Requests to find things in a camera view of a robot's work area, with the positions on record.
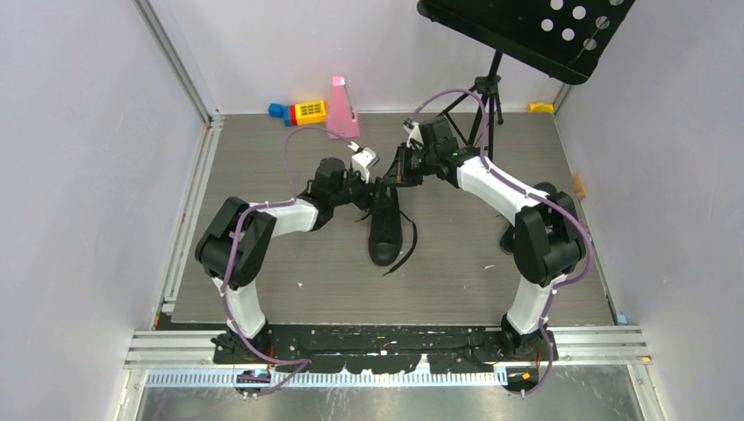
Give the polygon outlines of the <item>black canvas shoe with laces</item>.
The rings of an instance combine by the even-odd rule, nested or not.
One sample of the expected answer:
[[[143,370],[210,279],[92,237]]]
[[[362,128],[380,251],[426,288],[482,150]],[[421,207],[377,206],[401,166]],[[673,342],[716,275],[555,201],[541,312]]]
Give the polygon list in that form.
[[[382,177],[376,177],[365,190],[365,196],[355,202],[365,212],[358,222],[371,218],[368,231],[368,255],[371,261],[386,267],[383,274],[391,275],[398,271],[414,254],[419,242],[418,227],[400,208],[397,188]],[[403,224],[405,219],[411,224],[411,246],[401,255],[404,243]]]

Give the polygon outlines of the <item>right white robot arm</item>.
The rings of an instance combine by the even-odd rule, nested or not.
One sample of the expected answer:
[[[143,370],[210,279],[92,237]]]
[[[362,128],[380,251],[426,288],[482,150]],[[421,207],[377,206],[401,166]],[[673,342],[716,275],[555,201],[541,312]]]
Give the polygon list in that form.
[[[533,335],[547,322],[554,289],[568,280],[587,253],[587,236],[573,199],[530,187],[498,168],[474,146],[461,146],[444,117],[403,122],[407,132],[381,184],[415,187],[435,176],[483,200],[510,224],[512,256],[520,273],[514,302],[504,316],[501,348],[523,360],[536,347]]]

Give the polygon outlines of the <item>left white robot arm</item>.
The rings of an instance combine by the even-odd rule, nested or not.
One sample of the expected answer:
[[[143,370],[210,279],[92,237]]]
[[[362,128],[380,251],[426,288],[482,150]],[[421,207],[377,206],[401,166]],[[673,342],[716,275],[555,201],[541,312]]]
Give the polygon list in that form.
[[[195,258],[225,300],[230,329],[239,335],[235,351],[245,361],[262,361],[269,350],[261,332],[268,320],[261,310],[255,279],[272,239],[294,232],[314,232],[326,225],[334,210],[363,204],[370,169],[378,162],[363,149],[347,165],[324,158],[298,196],[283,202],[249,203],[227,198],[195,248]]]

